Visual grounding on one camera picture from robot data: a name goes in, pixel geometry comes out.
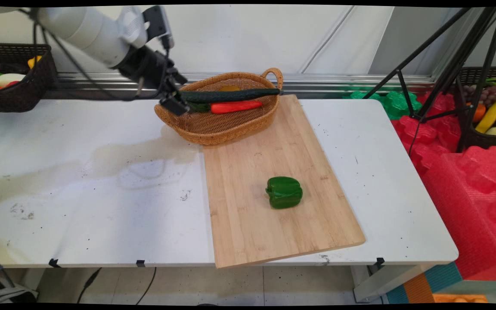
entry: wooden cutting board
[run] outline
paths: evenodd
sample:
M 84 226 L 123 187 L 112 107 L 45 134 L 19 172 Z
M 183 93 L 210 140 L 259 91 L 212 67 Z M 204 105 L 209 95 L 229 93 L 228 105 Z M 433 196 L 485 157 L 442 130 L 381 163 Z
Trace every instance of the wooden cutting board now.
M 295 95 L 281 96 L 270 126 L 204 158 L 215 266 L 240 266 L 352 247 L 365 237 Z M 301 183 L 298 206 L 270 207 L 272 177 Z

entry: floor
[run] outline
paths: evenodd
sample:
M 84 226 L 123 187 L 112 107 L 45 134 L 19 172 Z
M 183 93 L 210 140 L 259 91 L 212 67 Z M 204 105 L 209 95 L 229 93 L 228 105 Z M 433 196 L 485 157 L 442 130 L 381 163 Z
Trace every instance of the floor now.
M 39 302 L 74 303 L 96 268 L 46 269 Z M 103 268 L 83 304 L 135 304 L 154 273 L 146 268 Z M 350 267 L 159 267 L 140 304 L 195 306 L 308 306 L 355 304 Z M 378 298 L 371 304 L 381 304 Z

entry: banana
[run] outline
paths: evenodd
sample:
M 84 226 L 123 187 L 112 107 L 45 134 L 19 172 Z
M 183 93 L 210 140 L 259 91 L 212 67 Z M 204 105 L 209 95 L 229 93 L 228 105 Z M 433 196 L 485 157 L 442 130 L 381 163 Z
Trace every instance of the banana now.
M 476 131 L 481 132 L 481 133 L 486 133 L 489 128 L 494 124 L 496 121 L 496 102 L 487 110 L 486 114 L 476 126 Z

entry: table surface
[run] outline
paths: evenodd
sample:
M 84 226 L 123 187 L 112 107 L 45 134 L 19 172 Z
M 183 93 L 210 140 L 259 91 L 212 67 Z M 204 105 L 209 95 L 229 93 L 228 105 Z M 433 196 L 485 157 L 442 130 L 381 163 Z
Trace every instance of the table surface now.
M 366 236 L 265 265 L 446 264 L 459 252 L 376 100 L 300 100 Z M 0 113 L 5 267 L 214 265 L 202 147 L 151 100 Z

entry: fruit basket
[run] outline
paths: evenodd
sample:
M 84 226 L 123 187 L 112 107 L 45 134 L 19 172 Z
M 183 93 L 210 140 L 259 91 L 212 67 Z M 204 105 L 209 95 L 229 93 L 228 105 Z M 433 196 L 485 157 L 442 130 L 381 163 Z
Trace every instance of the fruit basket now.
M 224 73 L 194 82 L 182 87 L 181 90 L 213 92 L 220 90 L 223 86 L 236 86 L 240 90 L 276 88 L 266 78 L 269 73 L 273 73 L 277 77 L 277 88 L 281 90 L 283 76 L 277 68 L 270 68 L 260 76 L 245 72 Z M 263 96 L 255 100 L 262 102 L 263 106 L 226 114 L 194 112 L 175 116 L 160 104 L 154 106 L 154 111 L 165 124 L 173 128 L 187 141 L 201 145 L 215 145 L 246 135 L 272 121 L 278 107 L 279 95 Z
M 33 44 L 0 43 L 0 63 L 24 63 L 34 57 Z M 33 109 L 41 97 L 53 83 L 57 69 L 51 55 L 51 47 L 46 44 L 37 45 L 37 53 L 41 55 L 34 69 L 16 85 L 0 90 L 0 112 L 27 112 Z
M 462 68 L 459 72 L 458 79 L 461 82 L 462 86 L 472 86 L 476 84 L 482 73 L 482 67 L 466 67 Z M 491 67 L 488 73 L 488 78 L 496 77 L 496 67 Z M 467 88 L 460 89 L 455 85 L 455 106 L 457 109 L 463 108 L 466 105 L 467 101 L 470 101 L 467 96 L 463 96 L 466 92 Z M 461 126 L 461 130 L 464 131 L 463 126 L 466 124 L 466 120 L 468 117 L 474 117 L 473 115 L 469 115 L 468 113 L 460 113 L 459 114 L 459 124 Z M 486 135 L 484 133 L 480 133 L 475 129 L 476 124 L 471 124 L 470 128 L 467 129 L 467 136 L 465 141 L 465 147 L 470 147 L 472 145 L 482 147 L 483 149 L 488 149 L 490 146 L 496 146 L 496 136 L 494 135 Z

